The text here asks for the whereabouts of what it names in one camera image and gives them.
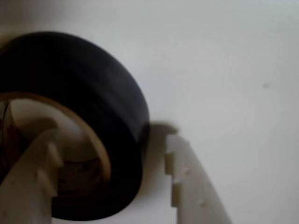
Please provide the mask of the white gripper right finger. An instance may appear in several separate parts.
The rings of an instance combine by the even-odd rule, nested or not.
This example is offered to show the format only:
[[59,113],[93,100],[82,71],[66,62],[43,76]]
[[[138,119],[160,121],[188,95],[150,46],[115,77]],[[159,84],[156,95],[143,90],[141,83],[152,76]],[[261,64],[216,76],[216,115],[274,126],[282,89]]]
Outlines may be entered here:
[[231,223],[190,143],[171,134],[165,146],[165,172],[171,176],[171,205],[177,209],[177,223]]

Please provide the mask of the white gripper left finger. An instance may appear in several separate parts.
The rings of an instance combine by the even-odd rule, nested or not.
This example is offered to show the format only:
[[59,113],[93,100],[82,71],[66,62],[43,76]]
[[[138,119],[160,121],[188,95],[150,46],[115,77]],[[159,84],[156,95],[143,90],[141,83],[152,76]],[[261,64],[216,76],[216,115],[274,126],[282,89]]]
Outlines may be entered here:
[[63,157],[59,132],[49,129],[29,145],[0,185],[2,224],[50,224]]

